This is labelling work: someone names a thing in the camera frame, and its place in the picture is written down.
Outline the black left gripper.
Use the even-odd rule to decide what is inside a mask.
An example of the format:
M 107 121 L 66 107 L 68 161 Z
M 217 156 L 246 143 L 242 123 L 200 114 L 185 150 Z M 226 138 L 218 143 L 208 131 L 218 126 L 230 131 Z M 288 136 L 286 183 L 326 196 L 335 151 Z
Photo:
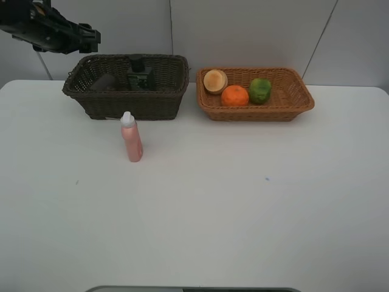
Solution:
M 98 51 L 101 34 L 89 24 L 67 20 L 50 1 L 12 1 L 11 36 L 36 52 L 90 54 Z

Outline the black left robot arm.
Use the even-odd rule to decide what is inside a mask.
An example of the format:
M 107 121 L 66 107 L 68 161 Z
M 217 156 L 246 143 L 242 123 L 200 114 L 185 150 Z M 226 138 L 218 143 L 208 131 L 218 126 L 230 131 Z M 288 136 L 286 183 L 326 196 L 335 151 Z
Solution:
M 50 1 L 1 1 L 1 30 L 36 52 L 90 54 L 101 43 L 98 30 L 69 21 Z

